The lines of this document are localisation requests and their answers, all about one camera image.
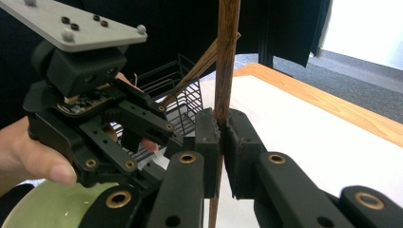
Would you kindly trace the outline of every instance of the wooden stick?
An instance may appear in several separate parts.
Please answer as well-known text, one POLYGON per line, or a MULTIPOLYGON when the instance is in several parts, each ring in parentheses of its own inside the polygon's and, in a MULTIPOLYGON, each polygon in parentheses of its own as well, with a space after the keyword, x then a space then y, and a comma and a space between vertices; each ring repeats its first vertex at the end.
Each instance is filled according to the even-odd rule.
MULTIPOLYGON (((214 117, 216 118, 220 129, 225 128, 225 123, 229 113, 239 19, 240 0, 220 0, 219 33, 217 42, 216 94, 214 104, 214 117)), ((219 161, 217 169, 217 196, 210 200, 209 228, 216 227, 220 197, 222 154, 225 150, 225 148, 223 148, 224 138, 225 137, 223 137, 221 133, 221 160, 219 161)))
MULTIPOLYGON (((240 33, 237 32, 237 40, 240 38, 240 33)), ((208 50, 201 56, 199 61, 192 67, 192 69, 184 76, 183 79, 175 86, 176 88, 181 87, 187 82, 200 77, 211 65, 217 60, 217 46, 218 39, 214 40, 208 50)), ((168 106, 175 101, 175 94, 169 94, 163 99, 163 105, 168 106)))

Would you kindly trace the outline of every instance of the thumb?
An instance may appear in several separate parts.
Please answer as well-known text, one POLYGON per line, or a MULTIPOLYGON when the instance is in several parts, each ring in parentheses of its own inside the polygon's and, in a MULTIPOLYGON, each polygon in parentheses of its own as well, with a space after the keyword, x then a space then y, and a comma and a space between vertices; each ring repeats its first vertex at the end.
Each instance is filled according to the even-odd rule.
POLYGON ((30 141, 25 146, 20 160, 32 175, 66 185, 77 181, 73 167, 62 154, 37 141, 30 141))

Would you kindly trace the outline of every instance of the white surface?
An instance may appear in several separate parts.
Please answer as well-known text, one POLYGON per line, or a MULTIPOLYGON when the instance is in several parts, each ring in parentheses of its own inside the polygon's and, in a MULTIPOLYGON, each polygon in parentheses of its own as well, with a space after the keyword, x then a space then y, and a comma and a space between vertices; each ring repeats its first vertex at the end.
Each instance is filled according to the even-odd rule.
POLYGON ((322 48, 403 69, 403 1, 332 1, 322 48))
POLYGON ((101 16, 108 22, 104 28, 100 22, 92 19, 93 14, 64 5, 53 0, 37 0, 31 7, 23 0, 0 0, 0 7, 24 23, 30 29, 47 39, 53 45, 67 52, 77 52, 96 48, 118 47, 145 42, 147 35, 139 34, 132 28, 101 16), (66 42, 62 37, 69 25, 64 25, 62 16, 71 23, 79 25, 79 31, 73 31, 74 42, 66 42))
MULTIPOLYGON (((204 108, 214 108, 214 88, 201 83, 204 108)), ((248 116, 267 150, 290 156, 319 188, 339 197, 345 186, 363 185, 403 206, 402 147, 252 76, 234 78, 230 106, 248 116)), ((259 227, 253 202, 231 196, 223 173, 217 227, 259 227)))

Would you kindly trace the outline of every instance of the finger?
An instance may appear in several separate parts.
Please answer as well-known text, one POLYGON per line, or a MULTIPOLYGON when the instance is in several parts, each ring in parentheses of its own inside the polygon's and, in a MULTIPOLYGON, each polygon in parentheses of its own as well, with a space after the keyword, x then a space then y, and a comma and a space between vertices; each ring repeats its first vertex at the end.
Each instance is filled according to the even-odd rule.
POLYGON ((104 128, 104 132, 105 132, 114 142, 117 142, 117 141, 118 141, 118 135, 116 134, 115 129, 113 129, 113 126, 111 126, 110 124, 108 124, 108 125, 104 128))
POLYGON ((152 152, 158 151, 158 145, 146 138, 142 138, 142 146, 144 147, 144 149, 146 149, 148 151, 152 151, 152 152))

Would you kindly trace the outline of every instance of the wire basket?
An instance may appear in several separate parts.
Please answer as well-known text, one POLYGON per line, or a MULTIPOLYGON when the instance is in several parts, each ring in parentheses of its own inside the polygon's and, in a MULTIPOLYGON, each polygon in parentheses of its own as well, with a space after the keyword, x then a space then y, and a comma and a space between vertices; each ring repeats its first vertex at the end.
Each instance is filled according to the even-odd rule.
MULTIPOLYGON (((175 125, 175 133, 183 136, 194 132, 196 114, 202 110, 202 91, 199 78, 176 87, 193 65, 195 64, 192 61, 178 54, 178 60, 136 76, 136 80, 153 79, 150 80, 152 83, 142 85, 140 89, 157 103, 161 103, 169 95, 174 96, 174 101, 166 106, 166 118, 175 125)), ((122 127, 117 124, 114 128, 120 137, 123 132, 122 127)), ((137 162, 152 155, 142 146, 137 152, 127 152, 137 162)))

